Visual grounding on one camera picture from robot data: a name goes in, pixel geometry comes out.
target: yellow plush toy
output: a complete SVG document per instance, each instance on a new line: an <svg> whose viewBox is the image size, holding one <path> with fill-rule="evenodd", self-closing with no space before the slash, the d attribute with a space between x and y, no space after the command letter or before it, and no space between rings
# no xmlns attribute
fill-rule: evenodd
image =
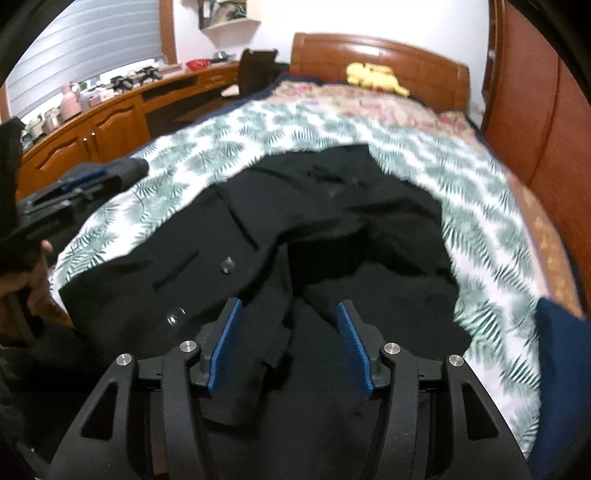
<svg viewBox="0 0 591 480"><path fill-rule="evenodd" d="M398 83L394 72L384 65L371 63L351 63L347 67L347 82L350 85L358 85L363 88L382 90L384 92L396 92L402 96L408 96L410 91Z"/></svg>

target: red bowl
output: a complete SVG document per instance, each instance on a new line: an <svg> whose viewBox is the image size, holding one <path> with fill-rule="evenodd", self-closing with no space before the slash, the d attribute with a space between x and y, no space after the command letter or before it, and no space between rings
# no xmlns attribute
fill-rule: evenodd
<svg viewBox="0 0 591 480"><path fill-rule="evenodd" d="M206 69L211 65L212 61L209 59L201 59L201 60L190 60L186 63L187 68L192 72L197 72L199 70Z"/></svg>

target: leaf print bedsheet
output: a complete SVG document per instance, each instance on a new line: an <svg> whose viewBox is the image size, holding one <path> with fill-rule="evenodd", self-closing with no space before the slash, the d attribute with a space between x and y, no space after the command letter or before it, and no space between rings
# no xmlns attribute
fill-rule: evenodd
<svg viewBox="0 0 591 480"><path fill-rule="evenodd" d="M464 357L527 456L537 433L539 292L524 223L501 166L458 138L382 125L301 102L250 102L161 137L136 156L148 177L97 210L60 254L53 294L80 273L129 253L206 186L267 154L367 143L384 172L441 201L442 231L460 287L455 321L472 336Z"/></svg>

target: window blind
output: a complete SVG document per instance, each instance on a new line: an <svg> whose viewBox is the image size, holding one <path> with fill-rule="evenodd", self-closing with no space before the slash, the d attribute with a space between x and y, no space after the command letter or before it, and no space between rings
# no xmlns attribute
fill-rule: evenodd
<svg viewBox="0 0 591 480"><path fill-rule="evenodd" d="M8 76L11 112L23 117L66 83L160 56L158 0L74 0Z"/></svg>

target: pink bottle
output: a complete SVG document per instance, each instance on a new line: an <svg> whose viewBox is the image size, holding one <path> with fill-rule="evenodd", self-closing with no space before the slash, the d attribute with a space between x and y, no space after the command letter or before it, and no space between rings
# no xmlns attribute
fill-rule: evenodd
<svg viewBox="0 0 591 480"><path fill-rule="evenodd" d="M72 84L63 85L61 92L64 94L64 98L61 99L60 113L64 122L67 122L70 118L78 115L82 111L82 107L78 102L80 92L72 92Z"/></svg>

